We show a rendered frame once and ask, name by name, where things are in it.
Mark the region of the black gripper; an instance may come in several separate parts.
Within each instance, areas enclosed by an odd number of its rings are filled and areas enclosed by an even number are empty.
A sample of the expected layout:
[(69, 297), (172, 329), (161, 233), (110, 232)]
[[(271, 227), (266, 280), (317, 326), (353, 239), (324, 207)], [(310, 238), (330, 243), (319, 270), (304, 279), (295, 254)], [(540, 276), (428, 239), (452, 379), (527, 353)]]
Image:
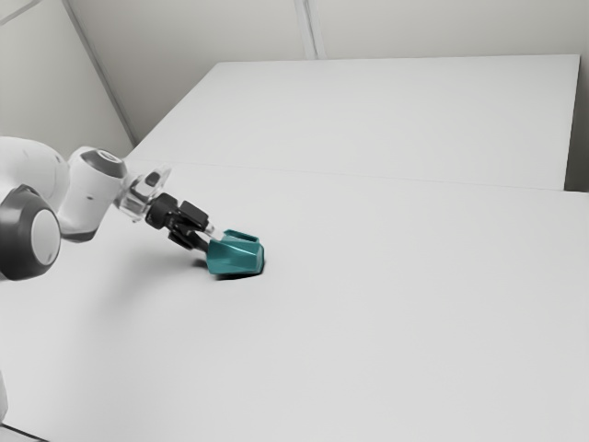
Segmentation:
[(198, 232), (215, 240), (221, 240), (225, 234), (200, 208), (187, 201), (178, 205), (178, 201), (165, 192), (151, 203), (145, 222), (157, 230), (166, 228), (169, 231), (168, 238), (182, 248), (204, 253), (208, 252), (209, 242)]

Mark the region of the teal faceted mug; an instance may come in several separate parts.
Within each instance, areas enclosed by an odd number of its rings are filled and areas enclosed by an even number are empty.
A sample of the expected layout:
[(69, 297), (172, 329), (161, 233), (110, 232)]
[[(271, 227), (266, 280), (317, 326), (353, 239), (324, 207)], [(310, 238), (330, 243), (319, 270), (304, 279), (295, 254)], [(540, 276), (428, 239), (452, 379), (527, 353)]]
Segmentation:
[(206, 264), (213, 275), (257, 275), (264, 263), (265, 250), (257, 237), (228, 229), (209, 241)]

